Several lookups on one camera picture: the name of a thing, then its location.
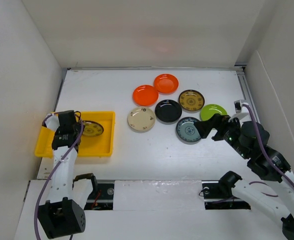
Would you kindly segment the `orange plate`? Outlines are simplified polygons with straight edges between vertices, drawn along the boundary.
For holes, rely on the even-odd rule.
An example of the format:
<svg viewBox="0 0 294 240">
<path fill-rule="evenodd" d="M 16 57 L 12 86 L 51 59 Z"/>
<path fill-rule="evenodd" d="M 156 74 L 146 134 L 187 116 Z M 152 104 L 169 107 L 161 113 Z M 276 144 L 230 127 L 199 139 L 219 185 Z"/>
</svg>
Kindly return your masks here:
<svg viewBox="0 0 294 240">
<path fill-rule="evenodd" d="M 133 91 L 132 98 L 137 105 L 147 107 L 157 102 L 159 93 L 155 87 L 144 84 Z"/>
<path fill-rule="evenodd" d="M 172 74 L 164 73 L 154 79 L 153 86 L 162 94 L 172 94 L 178 89 L 179 80 Z"/>
</svg>

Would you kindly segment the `black plate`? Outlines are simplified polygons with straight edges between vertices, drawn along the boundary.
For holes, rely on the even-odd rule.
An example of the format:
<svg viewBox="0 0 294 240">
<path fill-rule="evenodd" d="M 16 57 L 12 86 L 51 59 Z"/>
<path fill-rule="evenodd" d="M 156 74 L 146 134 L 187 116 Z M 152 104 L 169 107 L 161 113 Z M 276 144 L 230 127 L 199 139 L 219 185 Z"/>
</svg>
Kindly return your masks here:
<svg viewBox="0 0 294 240">
<path fill-rule="evenodd" d="M 155 107 L 156 117 L 164 123 L 174 123 L 182 115 L 180 104 L 171 99 L 161 100 Z"/>
</svg>

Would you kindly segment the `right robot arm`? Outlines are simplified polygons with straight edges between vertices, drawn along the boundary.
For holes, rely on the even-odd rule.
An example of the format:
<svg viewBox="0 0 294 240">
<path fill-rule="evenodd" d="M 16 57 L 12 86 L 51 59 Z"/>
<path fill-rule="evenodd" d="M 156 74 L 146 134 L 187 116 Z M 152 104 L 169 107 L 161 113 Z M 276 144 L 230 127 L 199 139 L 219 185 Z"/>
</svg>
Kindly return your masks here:
<svg viewBox="0 0 294 240">
<path fill-rule="evenodd" d="M 255 189 L 239 174 L 228 171 L 218 180 L 218 191 L 224 197 L 241 199 L 280 226 L 288 240 L 294 240 L 294 174 L 284 156 L 267 145 L 270 134 L 255 120 L 243 123 L 237 117 L 215 114 L 194 124 L 201 138 L 216 130 L 214 141 L 226 141 L 247 167 L 271 188 L 279 202 Z"/>
</svg>

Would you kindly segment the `yellow patterned plate front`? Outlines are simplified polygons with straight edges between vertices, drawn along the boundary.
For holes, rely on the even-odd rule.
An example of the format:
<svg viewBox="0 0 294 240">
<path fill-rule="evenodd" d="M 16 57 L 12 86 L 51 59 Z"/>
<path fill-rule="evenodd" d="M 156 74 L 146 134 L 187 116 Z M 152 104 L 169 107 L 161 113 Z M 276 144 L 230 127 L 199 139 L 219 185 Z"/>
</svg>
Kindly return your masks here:
<svg viewBox="0 0 294 240">
<path fill-rule="evenodd" d="M 104 127 L 95 121 L 84 121 L 82 135 L 85 137 L 98 137 L 104 133 Z"/>
</svg>

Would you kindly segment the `orange plate rear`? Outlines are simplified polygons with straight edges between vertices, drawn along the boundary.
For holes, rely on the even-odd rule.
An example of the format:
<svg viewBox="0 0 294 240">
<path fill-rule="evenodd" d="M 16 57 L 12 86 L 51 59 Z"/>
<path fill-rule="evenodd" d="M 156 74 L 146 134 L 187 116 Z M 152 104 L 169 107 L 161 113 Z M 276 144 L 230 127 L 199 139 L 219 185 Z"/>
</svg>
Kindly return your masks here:
<svg viewBox="0 0 294 240">
<path fill-rule="evenodd" d="M 178 89 L 179 80 L 172 74 L 164 73 L 154 79 L 153 86 L 162 94 L 172 94 Z"/>
</svg>

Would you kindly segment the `orange plate left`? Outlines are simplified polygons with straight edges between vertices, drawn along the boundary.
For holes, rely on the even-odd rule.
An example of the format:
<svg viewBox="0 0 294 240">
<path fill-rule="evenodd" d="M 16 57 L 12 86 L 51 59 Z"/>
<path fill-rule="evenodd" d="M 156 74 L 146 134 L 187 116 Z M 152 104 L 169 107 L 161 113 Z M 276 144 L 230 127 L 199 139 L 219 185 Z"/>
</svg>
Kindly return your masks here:
<svg viewBox="0 0 294 240">
<path fill-rule="evenodd" d="M 137 105 L 147 107 L 157 102 L 159 93 L 155 87 L 144 84 L 133 91 L 132 98 Z"/>
</svg>

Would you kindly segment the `blue patterned plate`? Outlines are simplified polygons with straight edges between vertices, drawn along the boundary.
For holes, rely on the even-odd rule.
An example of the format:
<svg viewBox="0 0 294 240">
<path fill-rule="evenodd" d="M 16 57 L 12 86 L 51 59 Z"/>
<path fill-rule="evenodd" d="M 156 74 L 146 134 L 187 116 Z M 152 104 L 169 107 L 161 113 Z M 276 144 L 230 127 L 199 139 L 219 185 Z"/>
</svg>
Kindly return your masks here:
<svg viewBox="0 0 294 240">
<path fill-rule="evenodd" d="M 177 122 L 176 133 L 178 137 L 187 143 L 196 143 L 201 140 L 201 136 L 195 127 L 195 123 L 200 120 L 195 117 L 183 117 Z"/>
</svg>

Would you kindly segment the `yellow patterned plate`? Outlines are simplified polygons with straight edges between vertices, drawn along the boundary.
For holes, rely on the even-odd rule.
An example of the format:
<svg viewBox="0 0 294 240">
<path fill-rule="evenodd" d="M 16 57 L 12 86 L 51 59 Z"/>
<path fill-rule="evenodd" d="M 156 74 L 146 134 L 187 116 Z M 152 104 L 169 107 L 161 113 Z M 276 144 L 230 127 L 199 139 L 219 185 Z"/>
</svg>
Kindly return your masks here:
<svg viewBox="0 0 294 240">
<path fill-rule="evenodd" d="M 197 112 L 204 107 L 205 98 L 200 92 L 188 89 L 180 93 L 178 102 L 184 110 Z"/>
<path fill-rule="evenodd" d="M 82 135 L 85 137 L 98 137 L 104 133 L 104 127 L 95 121 L 84 121 Z"/>
</svg>

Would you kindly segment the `yellow patterned plate rear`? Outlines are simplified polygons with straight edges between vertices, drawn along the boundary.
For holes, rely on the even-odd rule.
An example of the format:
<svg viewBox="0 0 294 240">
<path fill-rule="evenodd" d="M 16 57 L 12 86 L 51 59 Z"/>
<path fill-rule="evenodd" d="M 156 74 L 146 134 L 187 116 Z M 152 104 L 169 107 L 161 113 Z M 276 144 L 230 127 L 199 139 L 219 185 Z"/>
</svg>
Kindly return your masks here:
<svg viewBox="0 0 294 240">
<path fill-rule="evenodd" d="M 205 98 L 200 92 L 188 89 L 180 93 L 178 102 L 184 110 L 197 112 L 204 107 Z"/>
</svg>

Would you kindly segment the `left base mount slot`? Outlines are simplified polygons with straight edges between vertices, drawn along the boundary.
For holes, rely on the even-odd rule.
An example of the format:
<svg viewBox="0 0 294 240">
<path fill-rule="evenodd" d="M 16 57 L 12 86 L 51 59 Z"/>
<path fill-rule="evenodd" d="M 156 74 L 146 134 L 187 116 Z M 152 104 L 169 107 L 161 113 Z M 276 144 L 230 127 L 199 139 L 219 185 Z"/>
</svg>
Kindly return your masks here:
<svg viewBox="0 0 294 240">
<path fill-rule="evenodd" d="M 111 211 L 114 205 L 114 182 L 99 182 L 98 190 L 91 193 L 86 201 L 85 210 L 91 211 Z"/>
</svg>

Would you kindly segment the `cream floral plate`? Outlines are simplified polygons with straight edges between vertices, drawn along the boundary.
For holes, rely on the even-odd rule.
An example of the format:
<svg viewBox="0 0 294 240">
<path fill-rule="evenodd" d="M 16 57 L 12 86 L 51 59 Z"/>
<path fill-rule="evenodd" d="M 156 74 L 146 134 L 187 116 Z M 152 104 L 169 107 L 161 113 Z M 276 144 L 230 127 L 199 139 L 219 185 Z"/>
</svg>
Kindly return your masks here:
<svg viewBox="0 0 294 240">
<path fill-rule="evenodd" d="M 133 130 L 147 132 L 155 125 L 156 115 L 148 107 L 136 107 L 129 112 L 127 122 Z"/>
</svg>

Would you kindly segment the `right aluminium rail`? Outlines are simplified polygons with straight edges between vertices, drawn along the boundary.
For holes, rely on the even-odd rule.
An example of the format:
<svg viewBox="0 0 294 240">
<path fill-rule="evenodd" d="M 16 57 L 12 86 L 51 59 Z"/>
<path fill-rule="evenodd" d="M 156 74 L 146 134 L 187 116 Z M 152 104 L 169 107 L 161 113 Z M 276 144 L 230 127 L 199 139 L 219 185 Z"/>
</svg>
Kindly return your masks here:
<svg viewBox="0 0 294 240">
<path fill-rule="evenodd" d="M 248 104 L 250 105 L 250 108 L 255 116 L 255 119 L 260 122 L 259 120 L 259 116 L 257 114 L 256 108 L 255 108 L 255 103 L 246 79 L 246 75 L 245 75 L 245 65 L 235 65 L 235 71 L 236 71 L 236 75 L 238 77 L 238 81 L 242 90 L 242 94 L 243 94 L 243 98 L 244 100 L 246 100 L 248 102 Z"/>
</svg>

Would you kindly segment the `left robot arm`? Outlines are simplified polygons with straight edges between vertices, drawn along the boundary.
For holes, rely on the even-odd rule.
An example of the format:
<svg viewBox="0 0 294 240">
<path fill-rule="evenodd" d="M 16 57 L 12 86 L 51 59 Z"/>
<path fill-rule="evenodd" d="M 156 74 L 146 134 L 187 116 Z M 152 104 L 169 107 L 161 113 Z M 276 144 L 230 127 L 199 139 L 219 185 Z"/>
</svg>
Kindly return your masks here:
<svg viewBox="0 0 294 240">
<path fill-rule="evenodd" d="M 85 126 L 81 113 L 74 110 L 49 113 L 42 125 L 54 131 L 53 169 L 36 200 L 35 237 L 41 238 L 42 227 L 48 239 L 72 238 L 85 231 L 87 199 L 94 198 L 99 191 L 93 173 L 73 176 Z"/>
</svg>

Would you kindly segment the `yellow plastic bin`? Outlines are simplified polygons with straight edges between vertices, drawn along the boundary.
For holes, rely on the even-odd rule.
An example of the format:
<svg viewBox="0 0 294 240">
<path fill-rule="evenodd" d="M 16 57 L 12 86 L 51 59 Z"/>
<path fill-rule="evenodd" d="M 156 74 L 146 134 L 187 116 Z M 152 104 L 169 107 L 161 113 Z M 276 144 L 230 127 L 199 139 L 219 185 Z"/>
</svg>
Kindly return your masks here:
<svg viewBox="0 0 294 240">
<path fill-rule="evenodd" d="M 115 118 L 116 115 L 113 111 L 83 111 L 81 113 L 83 121 L 93 121 L 101 124 L 104 132 L 96 137 L 82 135 L 78 150 L 79 157 L 109 157 L 112 155 Z M 35 156 L 42 158 L 53 157 L 52 141 L 54 133 L 53 130 L 44 126 L 41 128 L 34 150 Z"/>
</svg>

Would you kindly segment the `green plate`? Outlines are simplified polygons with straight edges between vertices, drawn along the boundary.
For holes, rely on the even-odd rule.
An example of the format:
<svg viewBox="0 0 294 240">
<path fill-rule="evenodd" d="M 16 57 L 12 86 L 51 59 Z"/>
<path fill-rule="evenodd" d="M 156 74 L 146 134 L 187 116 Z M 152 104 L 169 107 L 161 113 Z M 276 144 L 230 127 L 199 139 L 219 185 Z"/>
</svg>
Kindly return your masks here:
<svg viewBox="0 0 294 240">
<path fill-rule="evenodd" d="M 200 119 L 202 121 L 209 120 L 213 115 L 228 115 L 227 111 L 218 104 L 207 104 L 200 111 Z"/>
</svg>

